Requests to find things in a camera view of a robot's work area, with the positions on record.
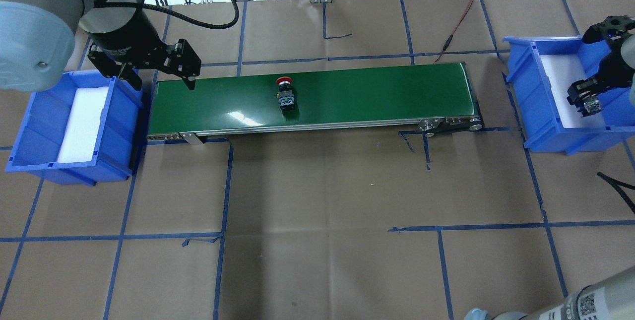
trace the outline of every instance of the qr code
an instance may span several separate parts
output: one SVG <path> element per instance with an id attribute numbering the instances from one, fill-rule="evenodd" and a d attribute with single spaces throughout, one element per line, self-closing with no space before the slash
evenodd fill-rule
<path id="1" fill-rule="evenodd" d="M 586 316 L 596 312 L 595 309 L 595 293 L 591 293 L 586 297 L 580 298 L 580 315 Z"/>

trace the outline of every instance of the light blue joint cover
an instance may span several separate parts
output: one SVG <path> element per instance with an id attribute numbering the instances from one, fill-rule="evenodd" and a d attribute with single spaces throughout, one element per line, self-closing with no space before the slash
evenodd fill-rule
<path id="1" fill-rule="evenodd" d="M 0 89 L 53 87 L 75 48 L 70 27 L 42 8 L 0 1 Z"/>
<path id="2" fill-rule="evenodd" d="M 463 320 L 485 320 L 487 317 L 487 311 L 481 310 L 478 307 L 470 310 Z"/>

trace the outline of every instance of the green conveyor belt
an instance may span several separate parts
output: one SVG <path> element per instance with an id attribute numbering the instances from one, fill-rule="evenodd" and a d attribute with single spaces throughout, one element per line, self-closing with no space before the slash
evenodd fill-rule
<path id="1" fill-rule="evenodd" d="M 281 112 L 276 79 L 293 79 L 297 110 Z M 159 82 L 150 139 L 348 128 L 478 115 L 463 63 L 376 67 Z"/>

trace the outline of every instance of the blue crate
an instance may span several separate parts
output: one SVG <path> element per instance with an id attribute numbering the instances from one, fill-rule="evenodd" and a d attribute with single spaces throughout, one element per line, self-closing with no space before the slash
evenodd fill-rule
<path id="1" fill-rule="evenodd" d="M 106 86 L 92 159 L 57 162 L 75 92 Z M 98 71 L 64 73 L 55 87 L 31 94 L 6 171 L 26 171 L 62 185 L 125 180 L 132 175 L 129 162 L 141 107 L 141 92 L 118 78 L 104 78 Z"/>
<path id="2" fill-rule="evenodd" d="M 514 86 L 522 114 L 528 138 L 524 144 L 526 148 L 532 152 L 572 155 L 606 150 L 635 135 L 635 108 L 629 103 L 627 88 L 613 89 L 598 96 L 605 126 L 565 128 L 541 60 L 544 55 L 576 55 L 588 78 L 597 73 L 599 62 L 609 53 L 606 42 L 585 44 L 579 36 L 505 37 L 503 41 L 508 41 L 511 48 L 508 81 Z"/>

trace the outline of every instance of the red wire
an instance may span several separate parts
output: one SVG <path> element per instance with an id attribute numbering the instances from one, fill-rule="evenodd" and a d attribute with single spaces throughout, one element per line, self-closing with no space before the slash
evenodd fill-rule
<path id="1" fill-rule="evenodd" d="M 467 13 L 470 11 L 470 8 L 472 8 L 473 2 L 474 0 L 470 0 L 470 2 L 467 3 L 467 8 L 465 8 L 465 11 L 463 11 L 463 15 L 461 15 L 461 19 L 458 20 L 458 23 L 456 24 L 456 26 L 454 26 L 451 35 L 454 35 L 454 33 L 456 32 L 456 29 L 458 29 L 458 26 L 461 24 L 461 22 L 463 22 L 463 20 L 467 16 Z M 437 57 L 437 59 L 433 63 L 437 63 L 441 59 L 444 53 L 445 53 L 445 50 L 441 51 L 441 54 L 439 55 L 439 57 Z"/>

